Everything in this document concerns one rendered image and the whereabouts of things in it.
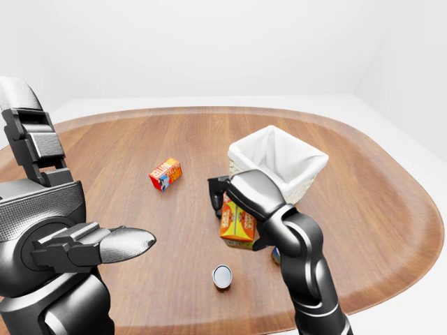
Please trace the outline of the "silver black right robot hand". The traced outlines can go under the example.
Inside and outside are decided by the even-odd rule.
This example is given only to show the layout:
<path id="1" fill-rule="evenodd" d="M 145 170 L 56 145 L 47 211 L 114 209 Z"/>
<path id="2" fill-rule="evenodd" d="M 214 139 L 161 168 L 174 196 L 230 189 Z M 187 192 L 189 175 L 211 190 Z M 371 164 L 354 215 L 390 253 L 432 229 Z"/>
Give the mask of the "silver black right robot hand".
<path id="1" fill-rule="evenodd" d="M 249 170 L 232 177 L 211 178 L 208 183 L 215 212 L 221 209 L 226 194 L 256 218 L 260 238 L 253 245 L 254 251 L 276 246 L 291 257 L 300 253 L 298 240 L 282 221 L 282 216 L 295 207 L 286 203 L 277 185 L 264 172 Z"/>

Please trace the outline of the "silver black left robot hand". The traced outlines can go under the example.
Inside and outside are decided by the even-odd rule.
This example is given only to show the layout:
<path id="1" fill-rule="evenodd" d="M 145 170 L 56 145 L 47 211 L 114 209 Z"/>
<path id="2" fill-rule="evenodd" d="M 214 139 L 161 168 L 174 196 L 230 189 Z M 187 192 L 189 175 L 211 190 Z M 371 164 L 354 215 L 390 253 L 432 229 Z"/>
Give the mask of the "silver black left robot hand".
<path id="1" fill-rule="evenodd" d="M 146 252 L 146 230 L 102 228 L 86 219 L 50 116 L 21 79 L 0 76 L 4 131 L 25 178 L 0 183 L 0 296 L 20 297 L 61 273 L 88 273 Z"/>

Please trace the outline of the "orange juice carton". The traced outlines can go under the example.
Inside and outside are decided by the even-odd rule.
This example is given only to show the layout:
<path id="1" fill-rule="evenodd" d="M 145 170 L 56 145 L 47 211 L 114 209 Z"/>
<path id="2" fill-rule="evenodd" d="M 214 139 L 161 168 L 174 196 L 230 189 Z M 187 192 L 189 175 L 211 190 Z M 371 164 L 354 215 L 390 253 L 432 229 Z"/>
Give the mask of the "orange juice carton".
<path id="1" fill-rule="evenodd" d="M 252 250 L 256 236 L 257 220 L 223 195 L 219 236 L 227 246 Z"/>

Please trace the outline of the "wicker basket with white liner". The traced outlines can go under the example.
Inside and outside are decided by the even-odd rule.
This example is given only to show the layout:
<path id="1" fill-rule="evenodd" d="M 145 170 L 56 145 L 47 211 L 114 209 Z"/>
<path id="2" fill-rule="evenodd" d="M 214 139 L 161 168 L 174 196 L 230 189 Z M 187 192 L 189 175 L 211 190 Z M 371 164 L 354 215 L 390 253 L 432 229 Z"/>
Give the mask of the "wicker basket with white liner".
<path id="1" fill-rule="evenodd" d="M 232 143 L 228 157 L 231 174 L 262 170 L 291 204 L 304 196 L 329 159 L 327 154 L 273 125 Z"/>

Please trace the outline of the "small tin with silver lid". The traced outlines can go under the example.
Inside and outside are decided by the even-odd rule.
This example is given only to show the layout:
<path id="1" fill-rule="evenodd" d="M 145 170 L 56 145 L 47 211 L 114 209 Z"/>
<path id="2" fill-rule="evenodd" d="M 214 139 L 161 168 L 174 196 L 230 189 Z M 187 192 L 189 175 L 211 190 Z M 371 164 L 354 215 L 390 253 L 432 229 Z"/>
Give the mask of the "small tin with silver lid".
<path id="1" fill-rule="evenodd" d="M 219 292 L 226 292 L 233 281 L 233 273 L 227 265 L 218 265 L 212 272 L 212 279 Z"/>

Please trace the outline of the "red butter box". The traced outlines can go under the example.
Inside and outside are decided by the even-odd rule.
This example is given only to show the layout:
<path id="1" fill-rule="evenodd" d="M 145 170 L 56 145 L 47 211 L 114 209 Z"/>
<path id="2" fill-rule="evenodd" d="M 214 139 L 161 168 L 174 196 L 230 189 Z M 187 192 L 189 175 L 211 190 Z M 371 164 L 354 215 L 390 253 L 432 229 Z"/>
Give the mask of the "red butter box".
<path id="1" fill-rule="evenodd" d="M 182 175 L 182 169 L 179 161 L 169 158 L 160 164 L 155 170 L 150 172 L 149 177 L 155 188 L 164 191 L 176 179 Z"/>

